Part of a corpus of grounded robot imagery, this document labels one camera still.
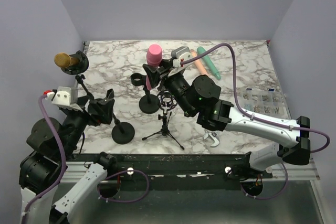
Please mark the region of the black tripod shock-mount stand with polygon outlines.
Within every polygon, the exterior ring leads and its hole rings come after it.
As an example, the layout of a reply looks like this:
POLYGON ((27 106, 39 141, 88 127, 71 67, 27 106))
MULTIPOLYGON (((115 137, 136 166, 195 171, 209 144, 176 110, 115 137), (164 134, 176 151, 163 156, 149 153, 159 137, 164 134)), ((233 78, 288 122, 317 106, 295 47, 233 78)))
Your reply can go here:
POLYGON ((156 97, 159 99, 159 109, 163 112, 162 114, 158 115, 158 120, 162 121, 162 126, 159 131, 149 136, 143 137, 142 140, 145 141, 157 134, 162 136, 169 136, 179 145, 181 150, 185 150, 185 148, 178 142, 178 140, 171 134, 169 130, 169 122, 172 115, 172 110, 177 106, 177 101, 168 91, 160 91, 156 97))

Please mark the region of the beige microphone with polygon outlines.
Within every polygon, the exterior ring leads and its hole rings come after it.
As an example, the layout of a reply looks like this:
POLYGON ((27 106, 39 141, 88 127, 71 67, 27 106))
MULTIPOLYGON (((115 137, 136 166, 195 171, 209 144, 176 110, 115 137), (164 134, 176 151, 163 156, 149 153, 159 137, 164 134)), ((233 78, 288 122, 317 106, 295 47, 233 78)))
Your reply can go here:
MULTIPOLYGON (((197 52, 193 49, 190 50, 191 55, 193 58, 196 58, 198 56, 197 52)), ((200 72, 201 75, 208 75, 205 67, 203 66, 203 64, 201 63, 200 60, 195 60, 193 62, 193 64, 197 67, 198 71, 200 72)))

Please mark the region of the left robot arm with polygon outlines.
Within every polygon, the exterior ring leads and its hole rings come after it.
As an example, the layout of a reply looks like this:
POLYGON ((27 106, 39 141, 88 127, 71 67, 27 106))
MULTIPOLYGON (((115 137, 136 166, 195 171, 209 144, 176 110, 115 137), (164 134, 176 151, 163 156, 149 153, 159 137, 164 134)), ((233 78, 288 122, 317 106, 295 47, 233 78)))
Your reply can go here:
POLYGON ((53 203, 66 161, 73 157, 85 128, 110 124, 113 118, 112 89, 103 99, 90 92, 82 97, 77 94, 75 88, 59 87, 45 91, 38 99, 44 117, 34 124, 26 141, 33 152, 20 164, 21 223, 69 223, 89 191, 116 175, 114 157, 102 152, 70 192, 53 203))

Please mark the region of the mint green microphone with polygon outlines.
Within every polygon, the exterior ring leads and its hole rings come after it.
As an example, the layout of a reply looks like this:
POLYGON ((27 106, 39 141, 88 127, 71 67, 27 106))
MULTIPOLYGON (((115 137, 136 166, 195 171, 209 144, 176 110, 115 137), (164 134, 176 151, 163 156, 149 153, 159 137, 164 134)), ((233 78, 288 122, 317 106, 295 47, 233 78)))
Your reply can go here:
MULTIPOLYGON (((197 47, 196 50, 197 50, 198 55, 201 55, 201 54, 203 54, 206 51, 202 46, 197 47)), ((201 60, 208 67, 208 69, 210 70, 211 74, 217 80, 220 80, 221 79, 221 74, 218 71, 218 69, 216 68, 216 66, 214 65, 214 63, 212 62, 212 60, 210 59, 210 57, 208 55, 206 55, 206 56, 202 57, 201 60)))

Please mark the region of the black round-base clip stand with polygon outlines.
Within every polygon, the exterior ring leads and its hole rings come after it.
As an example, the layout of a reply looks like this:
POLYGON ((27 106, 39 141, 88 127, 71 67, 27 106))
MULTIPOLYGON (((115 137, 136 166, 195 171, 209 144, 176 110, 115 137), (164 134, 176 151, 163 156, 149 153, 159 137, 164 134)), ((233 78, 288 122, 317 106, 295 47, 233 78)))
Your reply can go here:
POLYGON ((142 86, 145 95, 139 100, 139 108, 145 114, 153 114, 159 110, 159 99, 157 96, 150 93, 146 86, 147 76, 140 73, 133 73, 130 76, 131 83, 135 87, 142 86))

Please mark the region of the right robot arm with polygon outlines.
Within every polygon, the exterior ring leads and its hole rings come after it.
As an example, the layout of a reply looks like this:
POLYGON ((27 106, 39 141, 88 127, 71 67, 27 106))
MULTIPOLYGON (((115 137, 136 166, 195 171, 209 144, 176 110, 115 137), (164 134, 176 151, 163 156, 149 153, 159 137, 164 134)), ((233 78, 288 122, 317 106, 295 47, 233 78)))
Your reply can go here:
POLYGON ((241 165, 242 173, 255 177, 267 167, 286 162, 307 165, 310 161, 309 119, 283 120, 243 110, 237 103, 219 98, 220 86, 206 75, 189 84, 183 71, 171 68, 163 60, 159 68, 144 64, 150 85, 167 90, 186 117, 197 117, 197 123, 210 131, 233 131, 262 137, 273 143, 258 151, 247 153, 248 161, 241 165))

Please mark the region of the pink microphone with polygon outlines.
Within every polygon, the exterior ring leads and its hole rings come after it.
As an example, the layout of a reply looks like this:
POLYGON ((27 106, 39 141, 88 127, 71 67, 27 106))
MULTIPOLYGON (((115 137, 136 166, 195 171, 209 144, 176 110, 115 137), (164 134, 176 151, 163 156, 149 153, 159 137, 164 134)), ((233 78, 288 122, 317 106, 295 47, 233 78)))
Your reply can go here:
POLYGON ((158 67, 162 61, 162 48, 158 44, 152 44, 149 46, 146 53, 146 61, 148 65, 158 67))

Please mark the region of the black round-base pink-mic stand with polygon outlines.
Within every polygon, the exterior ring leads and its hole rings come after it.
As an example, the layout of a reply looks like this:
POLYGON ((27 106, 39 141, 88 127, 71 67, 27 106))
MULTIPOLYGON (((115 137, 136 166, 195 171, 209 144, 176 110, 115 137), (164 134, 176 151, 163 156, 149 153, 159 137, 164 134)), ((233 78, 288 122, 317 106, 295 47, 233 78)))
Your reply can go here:
POLYGON ((112 129, 111 136, 114 142, 120 145, 130 143, 135 136, 135 129, 132 124, 128 122, 121 122, 113 111, 113 118, 115 126, 112 129))

